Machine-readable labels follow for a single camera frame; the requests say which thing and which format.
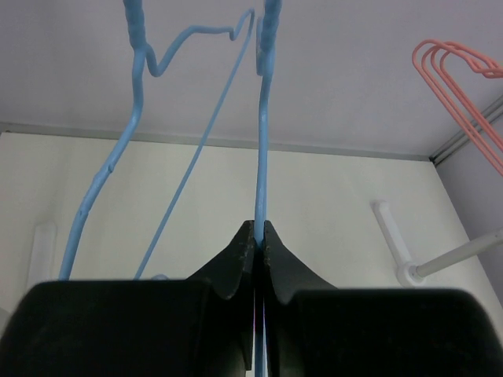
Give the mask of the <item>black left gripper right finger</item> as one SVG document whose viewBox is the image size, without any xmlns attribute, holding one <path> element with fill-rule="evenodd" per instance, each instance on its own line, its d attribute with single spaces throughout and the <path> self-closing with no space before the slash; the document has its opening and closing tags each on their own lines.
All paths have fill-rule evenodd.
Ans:
<svg viewBox="0 0 503 377">
<path fill-rule="evenodd" d="M 263 288 L 272 376 L 499 376 L 490 318 L 456 289 L 339 289 L 264 228 Z"/>
</svg>

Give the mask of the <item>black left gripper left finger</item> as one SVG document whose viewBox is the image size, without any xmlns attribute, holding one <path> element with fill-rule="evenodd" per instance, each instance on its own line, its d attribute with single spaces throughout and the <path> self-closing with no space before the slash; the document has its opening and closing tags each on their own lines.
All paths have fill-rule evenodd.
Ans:
<svg viewBox="0 0 503 377">
<path fill-rule="evenodd" d="M 35 285 L 1 339 L 4 376 L 243 376 L 252 368 L 255 253 L 246 221 L 184 280 Z"/>
</svg>

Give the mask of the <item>blue wire hanger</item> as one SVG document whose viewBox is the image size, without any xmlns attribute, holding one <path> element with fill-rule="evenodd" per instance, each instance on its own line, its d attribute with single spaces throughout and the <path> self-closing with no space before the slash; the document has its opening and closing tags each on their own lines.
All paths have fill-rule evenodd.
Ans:
<svg viewBox="0 0 503 377">
<path fill-rule="evenodd" d="M 220 97 L 211 115 L 209 123 L 204 130 L 200 142 L 197 145 L 196 151 L 194 152 L 193 158 L 191 159 L 189 166 L 185 171 L 177 187 L 177 190 L 175 191 L 175 194 L 172 200 L 170 201 L 164 216 L 160 221 L 160 224 L 158 225 L 158 228 L 152 238 L 152 241 L 147 251 L 145 252 L 143 259 L 141 260 L 138 270 L 134 275 L 134 278 L 136 280 L 141 277 L 141 275 L 145 271 L 145 267 L 147 266 L 149 259 L 152 256 L 154 248 L 156 247 L 159 238 L 174 210 L 174 207 L 177 204 L 180 195 L 182 194 L 182 190 L 184 189 L 191 173 L 193 172 L 193 168 L 195 167 L 196 162 L 200 157 L 200 154 L 202 152 L 203 147 L 206 144 L 209 134 L 213 129 L 218 114 L 220 113 L 220 110 L 223 106 L 224 100 L 226 99 L 229 89 L 233 83 L 237 70 L 240 67 L 240 63 L 244 57 L 246 49 L 248 48 L 248 43 L 251 40 L 252 30 L 255 22 L 255 10 L 248 9 L 240 16 L 240 19 L 237 21 L 237 25 L 234 27 L 230 26 L 210 27 L 203 25 L 190 26 L 186 28 L 184 31 L 182 31 L 174 39 L 174 41 L 167 47 L 167 50 L 163 55 L 162 59 L 157 60 L 154 49 L 147 42 L 145 14 L 143 11 L 142 2 L 125 1 L 123 4 L 127 19 L 127 31 L 129 35 L 130 46 L 134 52 L 134 59 L 131 73 L 132 90 L 133 90 L 132 112 L 126 128 L 121 133 L 119 140 L 116 142 L 115 146 L 113 147 L 107 159 L 104 161 L 101 168 L 94 175 L 90 187 L 87 189 L 87 192 L 83 197 L 78 210 L 76 211 L 74 220 L 72 222 L 72 227 L 68 236 L 68 242 L 64 250 L 64 257 L 62 259 L 60 271 L 58 274 L 59 280 L 68 280 L 70 278 L 75 258 L 77 255 L 77 250 L 79 247 L 79 241 L 81 239 L 81 235 L 83 233 L 83 229 L 86 220 L 88 218 L 88 215 L 90 213 L 90 210 L 94 205 L 95 200 L 97 199 L 100 191 L 105 185 L 105 182 L 108 180 L 108 177 L 116 168 L 119 159 L 124 153 L 131 138 L 134 136 L 138 124 L 140 123 L 144 106 L 144 86 L 143 86 L 144 70 L 148 70 L 151 76 L 158 78 L 162 76 L 162 74 L 167 70 L 175 54 L 178 52 L 178 50 L 182 47 L 182 44 L 190 36 L 195 34 L 201 34 L 201 35 L 227 34 L 229 36 L 229 39 L 231 41 L 234 41 L 238 38 L 240 31 L 244 26 L 244 22 L 248 20 L 249 24 L 243 45 L 233 65 L 233 68 L 229 74 L 229 78 L 226 81 L 222 93 L 220 94 Z"/>
<path fill-rule="evenodd" d="M 265 245 L 264 232 L 267 212 L 267 167 L 269 147 L 269 100 L 276 56 L 276 37 L 280 23 L 281 1 L 265 1 L 263 17 L 256 28 L 256 72 L 262 78 L 258 113 L 258 170 L 255 190 L 254 255 L 255 281 L 255 361 L 256 376 L 266 374 L 266 329 L 263 289 L 261 288 L 261 264 Z"/>
</svg>

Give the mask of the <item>pink hung hanger one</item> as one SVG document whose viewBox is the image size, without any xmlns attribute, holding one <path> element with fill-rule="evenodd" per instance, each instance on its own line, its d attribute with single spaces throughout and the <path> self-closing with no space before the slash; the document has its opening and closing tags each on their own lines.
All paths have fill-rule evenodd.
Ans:
<svg viewBox="0 0 503 377">
<path fill-rule="evenodd" d="M 461 42 L 440 42 L 428 60 L 439 82 L 439 96 L 455 123 L 483 151 L 502 150 L 502 128 L 494 117 L 502 116 L 502 104 L 493 114 L 484 113 L 492 96 L 502 95 L 502 64 L 475 47 Z"/>
</svg>

